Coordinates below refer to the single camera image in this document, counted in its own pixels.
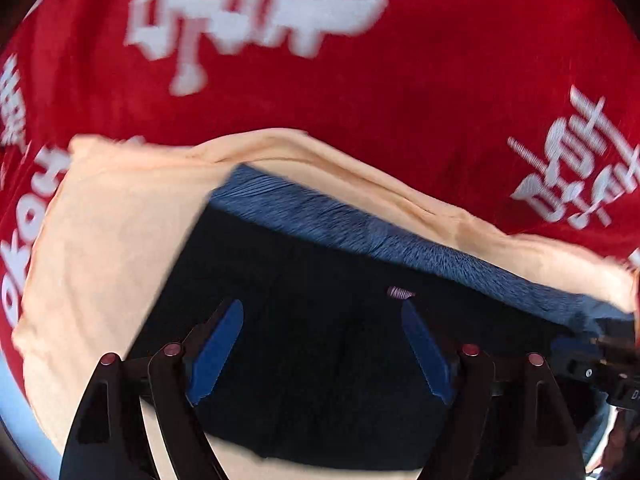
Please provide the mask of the black pants with blue trim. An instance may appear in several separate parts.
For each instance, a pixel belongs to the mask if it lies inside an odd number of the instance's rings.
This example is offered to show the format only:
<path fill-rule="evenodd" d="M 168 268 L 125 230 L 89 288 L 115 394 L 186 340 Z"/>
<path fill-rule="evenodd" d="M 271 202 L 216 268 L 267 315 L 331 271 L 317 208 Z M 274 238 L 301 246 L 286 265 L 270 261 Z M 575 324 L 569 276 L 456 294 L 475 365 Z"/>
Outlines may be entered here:
<path fill-rule="evenodd" d="M 422 240 L 249 166 L 208 196 L 130 356 L 183 339 L 226 298 L 243 325 L 196 410 L 212 436 L 263 458 L 336 469 L 423 465 L 446 408 L 401 324 L 397 286 L 459 338 L 499 353 L 561 336 L 634 338 L 634 319 Z"/>

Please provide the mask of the peach cream towel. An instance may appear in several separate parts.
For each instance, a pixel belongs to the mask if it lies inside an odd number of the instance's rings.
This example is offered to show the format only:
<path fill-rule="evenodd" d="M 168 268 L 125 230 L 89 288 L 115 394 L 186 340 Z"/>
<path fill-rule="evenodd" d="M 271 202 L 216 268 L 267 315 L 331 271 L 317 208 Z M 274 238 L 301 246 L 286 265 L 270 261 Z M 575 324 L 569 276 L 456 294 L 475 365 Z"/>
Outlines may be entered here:
<path fill-rule="evenodd" d="M 638 275 L 628 266 L 559 240 L 506 235 L 299 131 L 232 134 L 194 148 L 76 136 L 32 250 L 13 333 L 27 399 L 56 448 L 96 361 L 129 349 L 207 195 L 243 164 L 637 321 Z"/>

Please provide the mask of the red blanket with white characters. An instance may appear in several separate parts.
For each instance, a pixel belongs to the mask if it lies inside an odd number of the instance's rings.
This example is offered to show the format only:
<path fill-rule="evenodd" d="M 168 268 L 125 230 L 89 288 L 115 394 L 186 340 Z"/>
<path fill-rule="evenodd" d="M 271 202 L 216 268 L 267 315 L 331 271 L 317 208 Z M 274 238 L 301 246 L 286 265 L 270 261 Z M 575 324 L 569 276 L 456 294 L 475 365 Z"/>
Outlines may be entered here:
<path fill-rule="evenodd" d="M 70 139 L 304 130 L 510 234 L 639 260 L 612 0 L 37 0 L 1 45 L 1 347 Z"/>

